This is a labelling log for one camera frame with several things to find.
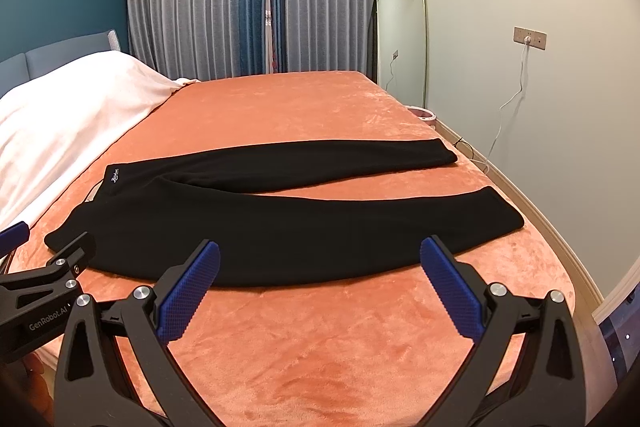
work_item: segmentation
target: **mattress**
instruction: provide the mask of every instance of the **mattress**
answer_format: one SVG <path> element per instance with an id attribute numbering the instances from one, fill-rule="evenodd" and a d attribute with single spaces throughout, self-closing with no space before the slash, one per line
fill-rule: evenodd
<path id="1" fill-rule="evenodd" d="M 100 156 L 49 208 L 15 255 L 12 271 L 42 266 L 43 238 L 100 181 L 108 164 L 247 144 L 317 139 L 430 139 L 439 135 L 359 73 L 247 76 L 174 93 Z M 491 185 L 462 154 L 457 164 L 382 174 L 282 194 L 368 200 L 441 196 Z M 561 290 L 569 276 L 525 219 L 517 232 L 458 257 L 515 295 Z M 97 300 L 141 283 L 87 269 Z M 62 339 L 40 350 L 55 365 Z M 514 337 L 494 387 L 506 381 L 522 337 Z M 119 340 L 143 404 L 160 412 L 126 340 Z M 212 289 L 170 350 L 216 415 L 242 426 L 409 426 L 434 403 L 471 341 L 457 334 L 420 267 L 374 277 L 277 289 Z"/>

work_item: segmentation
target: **blue headboard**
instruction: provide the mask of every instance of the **blue headboard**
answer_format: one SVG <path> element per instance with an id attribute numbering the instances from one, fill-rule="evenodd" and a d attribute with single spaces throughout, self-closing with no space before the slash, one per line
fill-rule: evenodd
<path id="1" fill-rule="evenodd" d="M 0 62 L 0 96 L 76 58 L 109 50 L 120 51 L 115 30 L 54 42 Z"/>

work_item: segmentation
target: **blue textured pad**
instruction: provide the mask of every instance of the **blue textured pad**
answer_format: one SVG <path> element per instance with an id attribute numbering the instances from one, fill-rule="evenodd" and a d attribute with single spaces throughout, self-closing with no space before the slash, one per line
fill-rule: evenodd
<path id="1" fill-rule="evenodd" d="M 220 249 L 209 241 L 158 308 L 156 334 L 163 344 L 182 336 L 219 269 Z"/>
<path id="2" fill-rule="evenodd" d="M 29 226 L 21 221 L 0 232 L 0 257 L 4 257 L 29 240 Z"/>
<path id="3" fill-rule="evenodd" d="M 420 264 L 458 333 L 474 342 L 484 333 L 482 305 L 453 263 L 428 237 L 420 245 Z"/>

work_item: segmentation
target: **teal wall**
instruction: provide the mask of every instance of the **teal wall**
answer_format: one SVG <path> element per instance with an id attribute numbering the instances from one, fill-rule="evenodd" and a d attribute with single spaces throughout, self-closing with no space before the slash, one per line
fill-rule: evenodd
<path id="1" fill-rule="evenodd" d="M 0 0 L 0 62 L 45 44 L 112 28 L 128 52 L 127 0 Z"/>

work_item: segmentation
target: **black pants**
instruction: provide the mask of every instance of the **black pants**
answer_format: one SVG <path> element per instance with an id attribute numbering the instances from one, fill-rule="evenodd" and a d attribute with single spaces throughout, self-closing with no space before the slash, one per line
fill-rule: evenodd
<path id="1" fill-rule="evenodd" d="M 89 231 L 90 265 L 157 280 L 203 239 L 222 254 L 216 286 L 271 286 L 360 277 L 418 263 L 437 234 L 453 253 L 519 229 L 491 187 L 401 200 L 257 196 L 334 180 L 452 164 L 441 140 L 318 140 L 235 147 L 108 166 L 93 201 L 45 237 L 60 251 Z"/>

